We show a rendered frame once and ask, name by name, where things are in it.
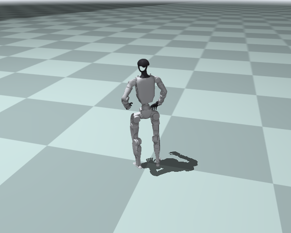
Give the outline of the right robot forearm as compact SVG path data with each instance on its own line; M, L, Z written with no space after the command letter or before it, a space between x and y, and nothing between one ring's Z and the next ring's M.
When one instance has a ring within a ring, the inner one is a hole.
M165 96L160 95L160 98L158 100L158 102L159 102L158 105L162 105L162 103L164 102L164 98L166 98L166 95Z

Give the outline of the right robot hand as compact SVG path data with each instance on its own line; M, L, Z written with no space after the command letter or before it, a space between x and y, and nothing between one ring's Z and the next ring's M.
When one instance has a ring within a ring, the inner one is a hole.
M156 103L152 104L150 107L152 108L152 110L153 110L153 108L155 110L155 107L156 107L156 110L157 110L157 106L159 106L158 104L159 104L159 102L157 101Z

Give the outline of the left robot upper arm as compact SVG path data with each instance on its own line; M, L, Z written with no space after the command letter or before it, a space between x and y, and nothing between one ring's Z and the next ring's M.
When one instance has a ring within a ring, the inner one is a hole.
M122 96L122 101L128 102L129 101L129 94L132 90L132 87L136 85L137 79L132 79L128 81L128 85L124 91L124 95Z

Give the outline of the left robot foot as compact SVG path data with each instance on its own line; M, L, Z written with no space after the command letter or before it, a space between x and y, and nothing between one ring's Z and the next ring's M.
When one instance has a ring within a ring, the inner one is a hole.
M136 167L138 167L139 169L142 169L143 167L141 165L137 166L136 162L133 163Z

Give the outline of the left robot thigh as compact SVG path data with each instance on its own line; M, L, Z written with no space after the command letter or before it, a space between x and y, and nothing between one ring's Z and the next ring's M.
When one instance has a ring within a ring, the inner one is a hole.
M141 119L141 113L133 113L130 117L130 132L132 140L136 139L138 146L141 145L142 140L138 137L138 131L139 131L139 122Z

